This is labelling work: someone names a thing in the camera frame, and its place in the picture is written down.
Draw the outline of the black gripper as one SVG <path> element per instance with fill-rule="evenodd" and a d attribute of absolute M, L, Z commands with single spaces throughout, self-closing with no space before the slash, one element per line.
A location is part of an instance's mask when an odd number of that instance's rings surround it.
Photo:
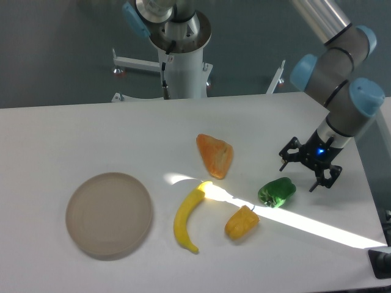
<path fill-rule="evenodd" d="M 279 152 L 282 159 L 281 172 L 290 162 L 301 162 L 315 172 L 316 181 L 309 189 L 313 192 L 318 186 L 330 189 L 342 172 L 342 167 L 331 162 L 341 152 L 341 148 L 333 147 L 335 137 L 330 136 L 325 142 L 318 134 L 312 134 L 305 144 L 293 137 Z"/>

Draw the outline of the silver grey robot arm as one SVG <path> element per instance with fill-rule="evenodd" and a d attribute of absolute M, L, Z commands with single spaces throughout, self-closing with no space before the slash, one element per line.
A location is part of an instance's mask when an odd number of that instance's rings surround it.
<path fill-rule="evenodd" d="M 293 1 L 292 5 L 326 52 L 304 56 L 293 68 L 290 81 L 329 113 L 306 143 L 291 139 L 280 157 L 284 163 L 300 162 L 315 173 L 316 186 L 330 188 L 342 172 L 332 161 L 385 100 L 375 82 L 348 80 L 374 51 L 377 39 L 368 27 L 352 25 L 334 1 Z M 206 97 L 211 65 L 203 61 L 203 49 L 211 26 L 194 2 L 127 1 L 122 13 L 129 27 L 158 51 L 158 62 L 134 60 L 131 68 L 156 70 L 164 99 Z"/>

